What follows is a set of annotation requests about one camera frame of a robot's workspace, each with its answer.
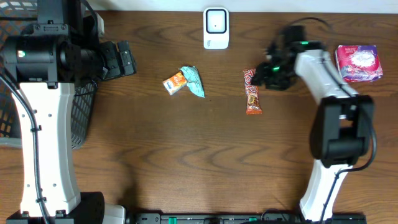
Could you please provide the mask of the small orange snack packet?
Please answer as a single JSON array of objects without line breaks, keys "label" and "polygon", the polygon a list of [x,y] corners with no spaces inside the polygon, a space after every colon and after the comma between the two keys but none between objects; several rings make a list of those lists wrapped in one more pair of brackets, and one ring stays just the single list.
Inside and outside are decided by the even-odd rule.
[{"label": "small orange snack packet", "polygon": [[187,79],[184,77],[183,73],[179,71],[172,77],[164,80],[162,84],[169,93],[169,95],[173,95],[174,93],[178,92],[180,89],[186,86]]}]

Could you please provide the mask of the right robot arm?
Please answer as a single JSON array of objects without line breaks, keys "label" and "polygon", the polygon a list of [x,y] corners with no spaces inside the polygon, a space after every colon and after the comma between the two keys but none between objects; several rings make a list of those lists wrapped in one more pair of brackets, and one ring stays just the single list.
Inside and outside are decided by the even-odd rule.
[{"label": "right robot arm", "polygon": [[300,199],[300,219],[331,223],[333,204],[349,173],[367,169],[377,151],[374,102],[340,76],[326,46],[307,40],[301,25],[282,28],[267,49],[250,84],[283,91],[301,79],[318,108],[309,136],[313,168]]}]

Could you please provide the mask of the teal snack packet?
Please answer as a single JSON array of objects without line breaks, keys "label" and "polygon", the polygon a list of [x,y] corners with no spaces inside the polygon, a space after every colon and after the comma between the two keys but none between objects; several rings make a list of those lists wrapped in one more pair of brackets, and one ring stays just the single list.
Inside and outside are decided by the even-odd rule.
[{"label": "teal snack packet", "polygon": [[184,66],[180,68],[183,76],[187,80],[188,89],[196,96],[200,98],[205,97],[205,91],[201,83],[200,74],[195,66],[189,67]]}]

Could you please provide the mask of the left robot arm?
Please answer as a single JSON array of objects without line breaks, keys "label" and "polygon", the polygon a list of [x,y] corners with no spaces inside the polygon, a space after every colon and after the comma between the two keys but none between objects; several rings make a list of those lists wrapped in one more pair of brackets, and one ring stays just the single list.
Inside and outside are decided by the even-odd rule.
[{"label": "left robot arm", "polygon": [[24,189],[8,223],[132,223],[101,192],[82,192],[72,156],[76,89],[135,74],[127,41],[101,42],[103,19],[86,1],[39,1],[37,15],[2,45],[1,80],[16,103]]}]

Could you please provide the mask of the orange-red snack bar wrapper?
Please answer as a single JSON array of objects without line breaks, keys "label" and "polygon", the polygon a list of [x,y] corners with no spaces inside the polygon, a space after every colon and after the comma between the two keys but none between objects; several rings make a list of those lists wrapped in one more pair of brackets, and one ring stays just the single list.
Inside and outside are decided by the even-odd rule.
[{"label": "orange-red snack bar wrapper", "polygon": [[246,114],[262,114],[262,108],[259,102],[258,87],[251,84],[252,78],[255,74],[255,69],[243,70],[244,74],[244,88],[247,96]]}]

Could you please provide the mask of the purple snack packet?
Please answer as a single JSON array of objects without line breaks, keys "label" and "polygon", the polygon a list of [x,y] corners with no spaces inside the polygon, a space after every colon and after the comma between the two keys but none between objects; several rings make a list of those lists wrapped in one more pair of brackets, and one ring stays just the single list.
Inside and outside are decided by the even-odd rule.
[{"label": "purple snack packet", "polygon": [[374,82],[383,76],[375,45],[339,45],[335,58],[340,76],[346,82]]}]

